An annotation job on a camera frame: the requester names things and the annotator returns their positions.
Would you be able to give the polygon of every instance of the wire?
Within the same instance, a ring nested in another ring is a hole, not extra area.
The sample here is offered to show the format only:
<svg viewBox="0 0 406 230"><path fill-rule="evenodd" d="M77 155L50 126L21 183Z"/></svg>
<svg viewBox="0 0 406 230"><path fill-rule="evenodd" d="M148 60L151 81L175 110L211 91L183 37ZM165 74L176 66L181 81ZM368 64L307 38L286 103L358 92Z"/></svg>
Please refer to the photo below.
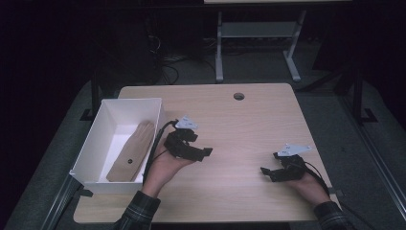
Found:
<svg viewBox="0 0 406 230"><path fill-rule="evenodd" d="M155 156L152 161L154 161L156 158L158 158L160 155L164 154L165 152L167 152L168 150L166 149L165 151L159 153L157 156Z"/></svg>
<svg viewBox="0 0 406 230"><path fill-rule="evenodd" d="M302 167L302 166L300 166L300 165L293 164L293 163L289 163L289 165L294 166L294 167L297 167L297 168L299 168L299 169L302 169L302 170L304 170L305 172L307 172L307 173L309 173L310 175L312 175L312 176L317 180L317 182L319 182L319 184L323 187L323 189L325 190L326 194L329 196L328 186L327 186L325 180L324 180L321 176L318 176L313 170L309 169L308 167L305 167L305 168L304 168L304 167Z"/></svg>
<svg viewBox="0 0 406 230"><path fill-rule="evenodd" d="M308 163L308 162L305 162L305 161L304 161L304 163L307 164L307 165L309 165L309 166L311 166L311 167L313 167L313 169L319 174L320 178L323 179L322 175L321 175L320 172L316 169L316 167L314 167L312 164L310 164L310 163Z"/></svg>
<svg viewBox="0 0 406 230"><path fill-rule="evenodd" d="M159 39L158 36L154 36L154 35L149 35L148 37L149 37L149 38L156 39L156 40L158 41L158 45L157 45L157 47L155 48L155 50L154 50L154 51L151 50L151 52L154 53L154 54L158 53L159 48L161 48L161 39Z"/></svg>
<svg viewBox="0 0 406 230"><path fill-rule="evenodd" d="M341 202L338 200L338 202L341 204L341 206L345 207L347 210L349 210L354 216L356 216L358 219L360 219L362 222L364 222L367 226L369 226L372 230L376 230L370 223L368 223L363 217L361 217L359 214L357 214L355 211L353 211L347 204Z"/></svg>
<svg viewBox="0 0 406 230"><path fill-rule="evenodd" d="M178 71L176 68L174 68L174 67L172 67L172 66L168 66L168 65L162 65L162 67L167 67L167 68L169 68L169 69L172 69L172 70L176 73L175 80L170 81L170 78L169 78L169 76L167 75L167 73L165 73L165 71L162 70L162 75L163 75L163 78L164 78L164 83L165 83L165 84L169 84L169 85L175 84L175 83L179 80L179 71Z"/></svg>
<svg viewBox="0 0 406 230"><path fill-rule="evenodd" d="M100 43L93 37L90 37L90 40L93 41L94 44L96 44L96 46L98 46L106 55L108 55L110 58L112 58L114 61L116 61L117 63L119 63L120 65L122 65L122 67L124 67L124 69L126 69L128 71L128 73L134 77L137 77L137 75L123 62L121 62L118 58L116 58L115 56L113 56L112 54L110 54L104 47L102 47L100 45Z"/></svg>
<svg viewBox="0 0 406 230"><path fill-rule="evenodd" d="M179 61L179 60L184 60L187 59L187 56L178 56L178 57L164 57L164 61Z"/></svg>
<svg viewBox="0 0 406 230"><path fill-rule="evenodd" d="M214 67L207 61L207 60L203 60L203 62L205 62L206 64L208 64L210 66L210 68L215 72Z"/></svg>
<svg viewBox="0 0 406 230"><path fill-rule="evenodd" d="M158 147L159 140L161 140L162 134L164 134L165 128L167 128L167 126L169 126L169 125L174 126L174 125L176 125L177 122L178 122L178 120L167 122L166 124L164 124L164 126L162 126L161 129L159 129L158 134L156 135L155 140L153 141L151 151L149 152L146 169L144 170L144 174L143 174L143 184L147 180L149 168L151 167L153 159L154 159L153 155L156 151L156 148Z"/></svg>
<svg viewBox="0 0 406 230"><path fill-rule="evenodd" d="M215 48L215 44L217 43L217 40L215 38L206 38L206 39L203 39L203 41L210 42L208 45L203 47L203 49L207 49L207 50Z"/></svg>

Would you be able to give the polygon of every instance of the white box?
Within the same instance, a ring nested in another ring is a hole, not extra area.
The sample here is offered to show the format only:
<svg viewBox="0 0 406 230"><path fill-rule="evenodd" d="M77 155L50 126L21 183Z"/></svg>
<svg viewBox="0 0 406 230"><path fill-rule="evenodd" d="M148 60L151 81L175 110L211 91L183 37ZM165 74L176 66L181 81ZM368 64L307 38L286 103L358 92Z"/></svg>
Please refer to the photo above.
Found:
<svg viewBox="0 0 406 230"><path fill-rule="evenodd" d="M142 187L143 173L153 141L134 181L109 182L106 176L126 140L137 125L145 120L155 125L155 139L159 129L167 122L162 99L102 100L70 174L93 194L135 194Z"/></svg>

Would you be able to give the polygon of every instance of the black cable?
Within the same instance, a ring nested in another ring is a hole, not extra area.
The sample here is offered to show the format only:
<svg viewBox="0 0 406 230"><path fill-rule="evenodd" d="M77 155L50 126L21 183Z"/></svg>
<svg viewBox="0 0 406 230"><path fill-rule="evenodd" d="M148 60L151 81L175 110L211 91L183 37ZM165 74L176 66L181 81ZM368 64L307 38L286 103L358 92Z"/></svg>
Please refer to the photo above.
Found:
<svg viewBox="0 0 406 230"><path fill-rule="evenodd" d="M176 57L166 57L166 59L163 60L164 65L167 65L167 64L174 64L174 63L177 63L177 62L189 60L189 58L186 57L186 56L179 57L178 59L168 59L168 58L176 58Z"/></svg>
<svg viewBox="0 0 406 230"><path fill-rule="evenodd" d="M159 153L158 155L156 155L156 156L152 159L152 161L156 160L156 158L158 158L160 155L164 154L164 153L167 152L167 151L168 151L168 150L166 149L166 150L164 150L163 152Z"/></svg>
<svg viewBox="0 0 406 230"><path fill-rule="evenodd" d="M162 65L162 67L167 67L167 68L172 69L173 71L175 71L176 77L175 77L175 80L173 80L173 81L170 81L169 76L163 71L163 74L164 74L164 76L166 76L167 81L168 81L167 84L169 84L169 85L175 84L179 80L179 71L176 68L174 68L172 66L168 66L168 65Z"/></svg>
<svg viewBox="0 0 406 230"><path fill-rule="evenodd" d="M213 67L207 60L204 59L203 62L205 62L206 64L208 64L208 65L210 66L210 68L212 68L212 70L215 72L214 67Z"/></svg>
<svg viewBox="0 0 406 230"><path fill-rule="evenodd" d="M164 71L163 68L161 68L161 73L162 73L162 79L164 80L164 84L169 84L170 83L170 78L167 75L167 73Z"/></svg>
<svg viewBox="0 0 406 230"><path fill-rule="evenodd" d="M372 230L376 230L376 228L374 228L370 223L368 223L363 217L361 217L359 214L357 214L355 211L353 211L347 204L341 202L340 200L338 200L338 202L341 204L341 206L343 206L344 208L346 208L347 210L349 210L354 216L356 216L358 219L360 219L362 222L364 222L368 227L370 227Z"/></svg>
<svg viewBox="0 0 406 230"><path fill-rule="evenodd" d="M137 77L137 75L131 70L131 68L129 68L126 64L124 64L122 61L120 61L117 57L113 56L112 54L110 54L104 47L102 47L100 45L100 43L93 37L90 37L90 40L93 41L93 43L98 46L108 57L110 57L111 59L113 59L114 61L116 61L117 63L119 63L126 71L128 71L128 73L130 75L132 75L133 77Z"/></svg>
<svg viewBox="0 0 406 230"><path fill-rule="evenodd" d="M323 179L322 174L316 169L316 167L314 167L312 164L310 164L310 163L308 163L308 162L305 162L305 161L304 161L304 163L307 164L307 165L309 165L309 166L311 166L311 167L313 167L313 169L319 174L320 178Z"/></svg>
<svg viewBox="0 0 406 230"><path fill-rule="evenodd" d="M310 165L311 167L314 168L314 170L316 170L316 172L318 174L320 174L320 172L316 169L316 167L314 167L313 165L311 165L310 163L305 162L306 164ZM326 191L327 195L329 196L329 191L328 191L328 187L327 184L325 182L325 180L323 180L322 176L318 176L314 171L312 171L309 168L303 168L300 165L296 165L296 164L289 164L291 166L295 166L297 168L303 169L305 170L307 173L311 174L318 182L319 184L323 187L323 189ZM360 215L358 215L355 211L353 211L347 204L341 202L340 200L338 200L338 202L345 207L347 210L349 210L354 216L356 216L358 219L360 219L362 222L364 222L367 226L369 226L372 230L376 230L372 225L370 225L364 218L362 218Z"/></svg>
<svg viewBox="0 0 406 230"><path fill-rule="evenodd" d="M317 180L317 182L319 182L319 184L323 187L323 189L325 190L326 194L329 196L328 186L327 186L325 180L324 180L321 176L317 175L313 170L309 169L308 167L304 168L304 167L302 167L302 166L300 166L300 165L292 164L292 163L290 163L289 165L294 166L294 167L297 167L297 168L299 168L299 169L302 169L302 170L304 170L305 172L309 173L311 176L313 176L313 177Z"/></svg>
<svg viewBox="0 0 406 230"><path fill-rule="evenodd" d="M254 51L248 51L248 49L254 49L256 47L256 41L252 40L240 41L239 39L238 41L228 41L227 39L224 39L224 41L221 43L223 46L222 55L224 56L242 56L245 54L254 53Z"/></svg>
<svg viewBox="0 0 406 230"><path fill-rule="evenodd" d="M154 159L154 153L156 151L156 148L158 147L159 141L161 140L162 134L164 134L165 128L167 128L167 126L169 126L169 125L174 126L174 125L176 125L177 122L178 122L177 120L167 122L166 124L164 124L164 126L161 129L159 129L159 132L156 135L155 140L153 141L151 151L149 152L149 157L148 157L148 160L147 160L146 169L144 170L144 174L143 174L143 184L147 180L148 171L149 171L149 168L151 167L153 159Z"/></svg>

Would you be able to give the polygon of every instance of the wrist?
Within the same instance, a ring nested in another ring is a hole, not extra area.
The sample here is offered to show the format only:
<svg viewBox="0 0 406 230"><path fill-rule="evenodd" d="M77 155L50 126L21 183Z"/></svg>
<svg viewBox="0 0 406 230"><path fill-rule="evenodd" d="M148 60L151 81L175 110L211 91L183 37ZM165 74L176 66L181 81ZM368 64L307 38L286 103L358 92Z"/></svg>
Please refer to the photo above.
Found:
<svg viewBox="0 0 406 230"><path fill-rule="evenodd" d="M310 201L311 206L313 208L319 206L320 204L326 203L326 202L332 202L332 200L329 197L321 197L321 198L314 199L314 200Z"/></svg>
<svg viewBox="0 0 406 230"><path fill-rule="evenodd" d="M141 189L141 192L143 192L145 195L156 198L159 195L159 192L161 191L162 186L155 185L153 183L148 183L147 182L144 184L143 188Z"/></svg>

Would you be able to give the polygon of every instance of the person's left hand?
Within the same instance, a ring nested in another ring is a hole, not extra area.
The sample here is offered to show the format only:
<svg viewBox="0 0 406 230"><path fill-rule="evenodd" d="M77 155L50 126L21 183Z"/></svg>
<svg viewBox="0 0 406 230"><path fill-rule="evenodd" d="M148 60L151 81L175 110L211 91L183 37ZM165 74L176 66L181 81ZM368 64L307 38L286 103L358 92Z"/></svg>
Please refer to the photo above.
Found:
<svg viewBox="0 0 406 230"><path fill-rule="evenodd" d="M148 177L141 190L144 194L156 198L162 187L167 184L183 167L194 161L176 158L169 153L163 144L158 146L154 160L148 171Z"/></svg>

